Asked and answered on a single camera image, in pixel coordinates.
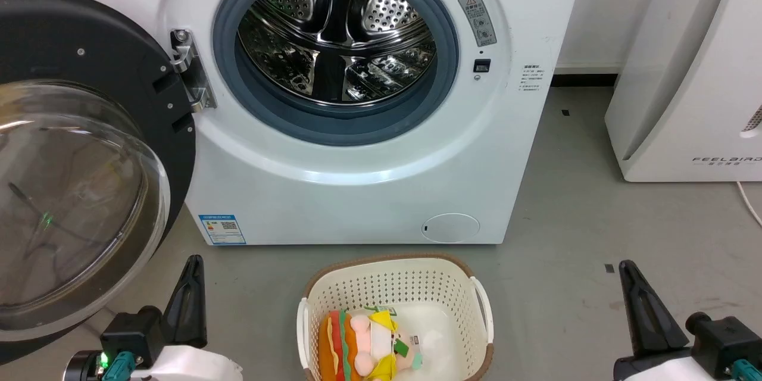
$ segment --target gray rubber seal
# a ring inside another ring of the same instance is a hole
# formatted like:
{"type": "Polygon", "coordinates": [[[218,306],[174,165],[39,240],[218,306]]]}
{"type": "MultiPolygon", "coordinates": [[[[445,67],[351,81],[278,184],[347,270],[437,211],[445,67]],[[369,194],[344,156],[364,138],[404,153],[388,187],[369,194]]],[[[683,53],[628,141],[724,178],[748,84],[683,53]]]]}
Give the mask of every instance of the gray rubber seal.
{"type": "Polygon", "coordinates": [[[237,39],[239,23],[256,0],[223,0],[213,26],[218,69],[238,101],[256,118],[321,145],[369,145],[393,139],[422,121],[444,101],[458,67],[452,18],[441,0],[408,0],[425,20],[436,43],[435,63],[413,88],[373,107],[327,107],[278,88],[253,65],[237,39]]]}

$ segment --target white cable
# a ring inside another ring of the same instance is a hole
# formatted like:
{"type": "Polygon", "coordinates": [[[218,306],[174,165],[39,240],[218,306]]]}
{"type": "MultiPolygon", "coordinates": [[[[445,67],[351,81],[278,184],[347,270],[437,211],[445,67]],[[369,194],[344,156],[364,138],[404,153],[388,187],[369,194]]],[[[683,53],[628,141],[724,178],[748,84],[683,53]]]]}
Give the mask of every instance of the white cable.
{"type": "Polygon", "coordinates": [[[759,226],[762,226],[762,218],[760,218],[760,216],[757,215],[757,212],[754,211],[754,207],[751,206],[751,202],[749,202],[749,199],[746,198],[746,193],[744,192],[744,187],[741,186],[740,182],[735,182],[735,184],[738,185],[738,190],[741,191],[741,197],[744,199],[744,203],[746,204],[746,208],[749,209],[749,213],[751,213],[751,215],[754,216],[754,220],[757,221],[759,226]]]}

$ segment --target warning label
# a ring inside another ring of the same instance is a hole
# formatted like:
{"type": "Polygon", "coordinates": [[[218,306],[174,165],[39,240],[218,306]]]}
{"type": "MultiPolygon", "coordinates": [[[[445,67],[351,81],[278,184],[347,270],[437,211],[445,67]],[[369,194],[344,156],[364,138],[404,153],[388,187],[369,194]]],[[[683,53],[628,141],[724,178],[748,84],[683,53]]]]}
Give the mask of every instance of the warning label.
{"type": "Polygon", "coordinates": [[[542,79],[545,78],[545,69],[537,64],[526,64],[521,71],[521,82],[519,90],[533,91],[539,90],[542,85],[542,79]]]}
{"type": "Polygon", "coordinates": [[[492,20],[489,18],[489,12],[482,0],[458,0],[463,12],[471,24],[471,30],[474,31],[476,45],[479,47],[493,45],[498,42],[495,36],[495,28],[492,26],[492,20]]]}
{"type": "Polygon", "coordinates": [[[245,245],[246,240],[233,215],[201,215],[201,224],[213,245],[245,245]]]}

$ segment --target basket handle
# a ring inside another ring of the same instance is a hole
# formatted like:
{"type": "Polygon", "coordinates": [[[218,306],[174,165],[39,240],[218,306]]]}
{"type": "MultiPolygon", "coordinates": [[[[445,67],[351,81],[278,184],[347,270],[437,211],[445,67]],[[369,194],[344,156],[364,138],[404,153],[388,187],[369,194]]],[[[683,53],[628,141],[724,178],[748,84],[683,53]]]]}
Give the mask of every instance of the basket handle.
{"type": "Polygon", "coordinates": [[[299,309],[296,311],[296,344],[302,368],[310,369],[310,305],[307,298],[299,301],[299,309]]]}
{"type": "Polygon", "coordinates": [[[482,282],[476,280],[476,276],[472,276],[471,281],[474,283],[474,287],[476,287],[476,296],[479,297],[479,301],[482,303],[482,308],[484,309],[484,325],[487,329],[487,343],[492,343],[495,339],[495,322],[492,320],[492,306],[489,305],[487,291],[484,290],[482,282]]]}

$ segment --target vent grille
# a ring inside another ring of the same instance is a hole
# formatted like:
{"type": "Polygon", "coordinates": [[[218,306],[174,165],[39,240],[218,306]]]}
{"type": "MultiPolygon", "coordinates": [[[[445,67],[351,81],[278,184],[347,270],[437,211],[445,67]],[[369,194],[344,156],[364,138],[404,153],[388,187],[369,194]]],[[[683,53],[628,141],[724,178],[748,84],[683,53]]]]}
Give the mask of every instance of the vent grille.
{"type": "Polygon", "coordinates": [[[747,131],[751,131],[752,129],[756,129],[757,126],[760,125],[760,123],[762,123],[762,106],[760,106],[759,109],[757,109],[757,112],[754,113],[753,116],[751,116],[751,119],[749,120],[748,123],[746,123],[746,126],[741,132],[747,132],[747,131]]]}

